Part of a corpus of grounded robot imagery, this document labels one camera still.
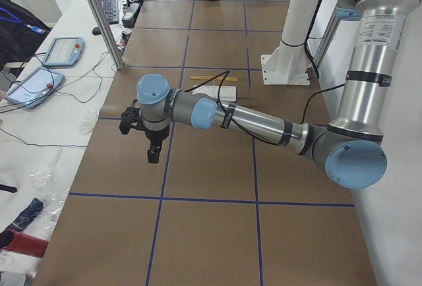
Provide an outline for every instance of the keyboard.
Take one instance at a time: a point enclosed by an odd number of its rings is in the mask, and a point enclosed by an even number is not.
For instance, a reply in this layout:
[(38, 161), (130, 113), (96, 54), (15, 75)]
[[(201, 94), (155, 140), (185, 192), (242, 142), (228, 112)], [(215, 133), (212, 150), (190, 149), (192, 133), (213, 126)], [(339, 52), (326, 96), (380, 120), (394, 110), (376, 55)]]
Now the keyboard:
[(119, 0), (100, 0), (101, 7), (109, 24), (119, 22)]

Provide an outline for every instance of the white table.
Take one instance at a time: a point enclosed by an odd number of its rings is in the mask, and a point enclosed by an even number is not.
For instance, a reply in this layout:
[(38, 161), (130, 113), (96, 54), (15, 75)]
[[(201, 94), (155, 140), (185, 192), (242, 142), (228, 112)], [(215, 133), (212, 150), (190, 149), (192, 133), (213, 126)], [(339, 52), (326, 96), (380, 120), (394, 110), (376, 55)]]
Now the white table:
[[(102, 53), (107, 51), (103, 38), (92, 35), (92, 29), (96, 25), (87, 1), (74, 0), (37, 51), (37, 53), (46, 52), (54, 37), (80, 36), (84, 38), (85, 50), (80, 61), (72, 68), (57, 69), (65, 75), (63, 85), (84, 75), (97, 64)], [(111, 29), (115, 39), (118, 40), (123, 27), (115, 24), (111, 25)], [(33, 58), (18, 79), (23, 80), (39, 65), (40, 62)], [(103, 82), (100, 91), (89, 102), (80, 103), (72, 96), (54, 94), (33, 110), (17, 109), (0, 113), (0, 119), (3, 120), (1, 128), (29, 143), (86, 146), (91, 133), (82, 135), (78, 126), (87, 115), (87, 109), (99, 112), (107, 96), (115, 74), (115, 67), (109, 54), (96, 68), (96, 72), (103, 78)], [(61, 91), (74, 94), (84, 101), (94, 95), (99, 84), (100, 78), (90, 72)], [(5, 100), (0, 102), (0, 106), (8, 104)], [(0, 108), (0, 112), (12, 108)], [(37, 172), (48, 171), (54, 160), (57, 160), (53, 168), (57, 187), (55, 192), (63, 200), (72, 184), (83, 154), (84, 148), (27, 146), (0, 131), (0, 183), (18, 188), (15, 194), (0, 191), (0, 231), (6, 228), (34, 197), (39, 196), (39, 191), (32, 186), (30, 176)], [(52, 209), (54, 206), (51, 204), (46, 208)], [(46, 228), (47, 224), (48, 218), (41, 214), (25, 230), (25, 233), (48, 240), (53, 231), (51, 227)], [(0, 271), (35, 274), (40, 261), (41, 259), (31, 256), (2, 252), (0, 253)]]

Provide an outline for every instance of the red cup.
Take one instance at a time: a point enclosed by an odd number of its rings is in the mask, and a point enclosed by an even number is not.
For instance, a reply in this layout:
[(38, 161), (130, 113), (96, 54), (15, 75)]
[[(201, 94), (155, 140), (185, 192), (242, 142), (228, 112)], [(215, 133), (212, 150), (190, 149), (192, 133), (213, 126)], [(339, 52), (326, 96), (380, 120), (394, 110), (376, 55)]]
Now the red cup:
[(42, 258), (48, 241), (13, 230), (0, 233), (0, 250), (21, 253)]

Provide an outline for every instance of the computer mouse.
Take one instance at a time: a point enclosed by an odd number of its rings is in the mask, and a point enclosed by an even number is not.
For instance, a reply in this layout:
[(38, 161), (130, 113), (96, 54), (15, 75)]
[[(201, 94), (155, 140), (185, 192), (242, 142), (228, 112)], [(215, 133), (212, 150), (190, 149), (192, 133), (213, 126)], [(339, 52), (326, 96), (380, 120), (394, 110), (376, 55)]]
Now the computer mouse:
[(98, 36), (101, 34), (101, 30), (98, 27), (94, 27), (94, 29), (92, 29), (92, 34)]

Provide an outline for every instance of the blue and white device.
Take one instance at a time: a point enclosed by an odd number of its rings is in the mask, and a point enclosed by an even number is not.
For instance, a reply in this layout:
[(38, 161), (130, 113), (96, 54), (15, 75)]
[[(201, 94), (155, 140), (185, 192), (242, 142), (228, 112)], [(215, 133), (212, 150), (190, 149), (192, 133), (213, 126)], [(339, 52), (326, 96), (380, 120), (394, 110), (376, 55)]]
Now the blue and white device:
[(47, 67), (72, 67), (82, 55), (85, 42), (81, 37), (54, 38), (42, 63)]
[(38, 67), (9, 91), (5, 100), (29, 109), (35, 108), (61, 85), (64, 78), (61, 73)]

